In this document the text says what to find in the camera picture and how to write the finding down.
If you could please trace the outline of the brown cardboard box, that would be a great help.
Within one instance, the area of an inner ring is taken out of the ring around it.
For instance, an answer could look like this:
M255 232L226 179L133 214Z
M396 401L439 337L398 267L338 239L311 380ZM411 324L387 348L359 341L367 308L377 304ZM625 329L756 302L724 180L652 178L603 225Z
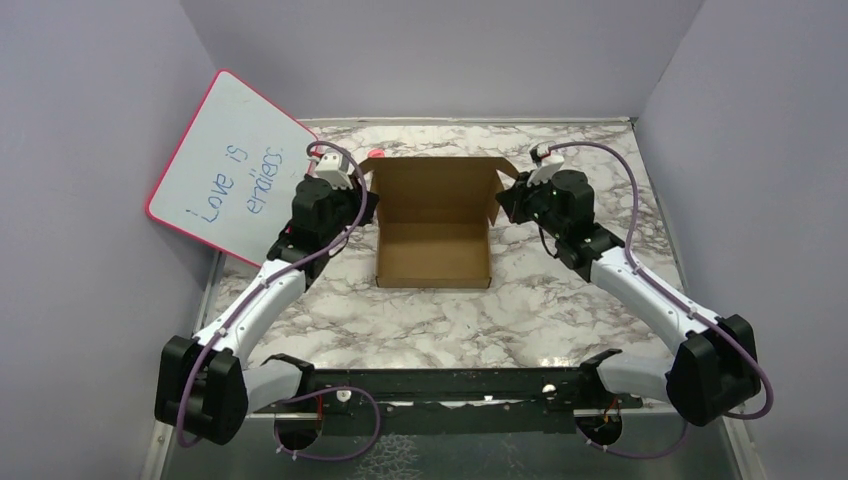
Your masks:
M380 288L487 289L489 230L502 179L519 172L503 157L368 158Z

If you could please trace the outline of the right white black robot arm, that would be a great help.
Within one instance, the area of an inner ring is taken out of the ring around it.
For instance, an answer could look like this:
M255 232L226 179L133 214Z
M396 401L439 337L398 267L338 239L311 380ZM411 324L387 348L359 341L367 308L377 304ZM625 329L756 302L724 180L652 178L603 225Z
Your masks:
M551 236L557 260L623 303L673 355L662 360L608 350L583 362L587 373L576 384L585 404L600 407L616 394L634 394L669 403L688 423L705 426L760 393L765 382L749 322L698 305L638 264L624 241L596 222L584 173L524 172L495 199L511 222L534 222Z

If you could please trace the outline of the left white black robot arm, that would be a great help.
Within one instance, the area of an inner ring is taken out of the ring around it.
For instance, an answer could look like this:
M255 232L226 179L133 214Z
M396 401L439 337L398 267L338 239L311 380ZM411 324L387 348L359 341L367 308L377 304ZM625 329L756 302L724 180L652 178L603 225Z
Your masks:
M313 401L312 365L285 354L249 369L247 358L280 314L306 293L346 241L371 223L379 202L358 179L335 189L306 176L297 185L292 217L270 247L248 288L195 336L173 336L163 347L154 402L156 420L218 445L246 416L279 399L298 411Z

